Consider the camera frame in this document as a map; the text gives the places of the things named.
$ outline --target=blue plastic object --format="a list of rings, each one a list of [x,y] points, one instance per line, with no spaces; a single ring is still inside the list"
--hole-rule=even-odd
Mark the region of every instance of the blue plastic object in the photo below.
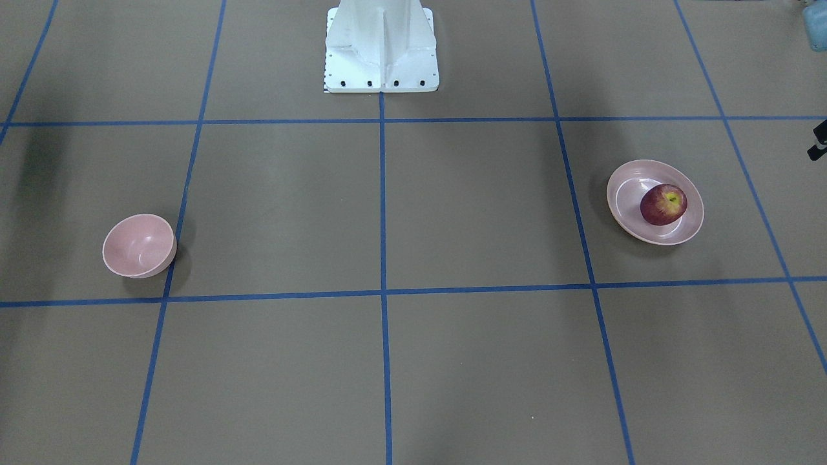
[[[804,28],[810,38],[810,48],[827,50],[827,0],[820,0],[804,8]]]

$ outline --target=apple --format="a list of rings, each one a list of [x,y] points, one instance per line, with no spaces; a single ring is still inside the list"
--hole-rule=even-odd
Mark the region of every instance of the apple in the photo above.
[[[656,185],[640,201],[643,219],[655,226],[674,223],[685,211],[686,194],[676,185]]]

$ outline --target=white metal bracket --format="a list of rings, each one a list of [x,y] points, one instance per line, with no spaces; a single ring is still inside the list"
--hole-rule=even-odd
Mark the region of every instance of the white metal bracket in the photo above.
[[[439,87],[433,12],[419,0],[342,0],[327,12],[324,89],[432,92]]]

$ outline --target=pink plate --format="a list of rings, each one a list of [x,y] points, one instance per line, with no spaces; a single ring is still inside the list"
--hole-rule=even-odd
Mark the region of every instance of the pink plate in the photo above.
[[[676,185],[686,194],[686,212],[665,226],[649,224],[640,213],[641,199],[659,184]],[[698,189],[683,173],[660,161],[635,160],[621,165],[609,178],[606,198],[620,227],[651,244],[674,246],[686,242],[704,222],[704,203]]]
[[[177,245],[172,227],[150,213],[116,224],[103,241],[103,263],[116,275],[148,278],[172,263]]]

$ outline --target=plate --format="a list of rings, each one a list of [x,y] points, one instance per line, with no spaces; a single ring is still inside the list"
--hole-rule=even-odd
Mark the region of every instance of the plate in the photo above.
[[[671,184],[686,195],[686,211],[674,223],[654,226],[643,219],[640,201],[656,185]],[[674,246],[692,239],[704,222],[704,202],[698,189],[683,173],[655,160],[635,160],[612,173],[606,186],[612,216],[627,233],[644,242]]]

